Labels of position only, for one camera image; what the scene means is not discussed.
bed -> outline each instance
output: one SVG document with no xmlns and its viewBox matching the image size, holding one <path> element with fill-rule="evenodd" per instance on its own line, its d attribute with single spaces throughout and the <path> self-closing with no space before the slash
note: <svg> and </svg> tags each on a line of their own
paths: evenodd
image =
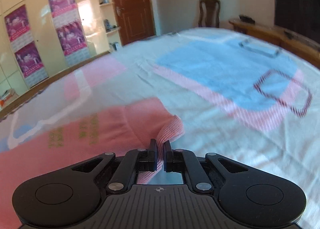
<svg viewBox="0 0 320 229">
<path fill-rule="evenodd" d="M 320 71 L 225 29 L 135 42 L 58 80 L 0 122 L 0 158 L 43 132 L 150 97 L 183 122 L 172 148 L 216 152 L 293 181 L 307 197 L 299 225 L 320 228 Z M 149 184 L 181 182 L 161 171 Z"/>
</svg>

television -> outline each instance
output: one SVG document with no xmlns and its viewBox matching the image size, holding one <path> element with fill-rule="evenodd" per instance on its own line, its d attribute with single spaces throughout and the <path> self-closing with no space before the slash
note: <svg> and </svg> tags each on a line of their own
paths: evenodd
<svg viewBox="0 0 320 229">
<path fill-rule="evenodd" d="M 275 25 L 320 43 L 320 0 L 275 0 Z"/>
</svg>

brown wooden door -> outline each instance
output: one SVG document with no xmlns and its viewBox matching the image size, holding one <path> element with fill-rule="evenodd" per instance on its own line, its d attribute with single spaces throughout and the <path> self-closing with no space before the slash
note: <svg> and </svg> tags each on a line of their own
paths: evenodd
<svg viewBox="0 0 320 229">
<path fill-rule="evenodd" d="M 122 44 L 153 36 L 150 0 L 114 0 Z"/>
</svg>

purple poster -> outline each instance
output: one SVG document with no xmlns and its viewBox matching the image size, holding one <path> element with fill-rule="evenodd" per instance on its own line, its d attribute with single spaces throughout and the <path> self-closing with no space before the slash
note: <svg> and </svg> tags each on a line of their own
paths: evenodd
<svg viewBox="0 0 320 229">
<path fill-rule="evenodd" d="M 25 78 L 44 67 L 34 42 L 21 48 L 15 55 Z"/>
<path fill-rule="evenodd" d="M 87 47 L 80 21 L 71 22 L 56 30 L 65 56 Z"/>
<path fill-rule="evenodd" d="M 77 9 L 77 4 L 75 0 L 49 0 L 51 15 L 53 18 L 71 11 L 73 9 Z"/>
<path fill-rule="evenodd" d="M 4 17 L 10 42 L 30 31 L 26 6 L 23 5 Z"/>
</svg>

shelf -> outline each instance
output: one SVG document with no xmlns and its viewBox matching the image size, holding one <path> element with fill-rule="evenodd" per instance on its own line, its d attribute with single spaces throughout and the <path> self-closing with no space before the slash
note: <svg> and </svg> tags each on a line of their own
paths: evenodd
<svg viewBox="0 0 320 229">
<path fill-rule="evenodd" d="M 106 32 L 106 34 L 107 34 L 107 35 L 110 35 L 110 34 L 116 32 L 116 31 L 119 31 L 120 28 L 121 28 L 121 27 L 116 27 L 115 29 L 113 29 L 113 30 L 111 30 L 111 31 L 109 31 L 109 32 Z"/>
<path fill-rule="evenodd" d="M 114 4 L 114 2 L 109 2 L 109 3 L 100 4 L 99 6 L 100 6 L 100 7 L 103 7 L 103 6 L 113 5 L 113 4 Z"/>
</svg>

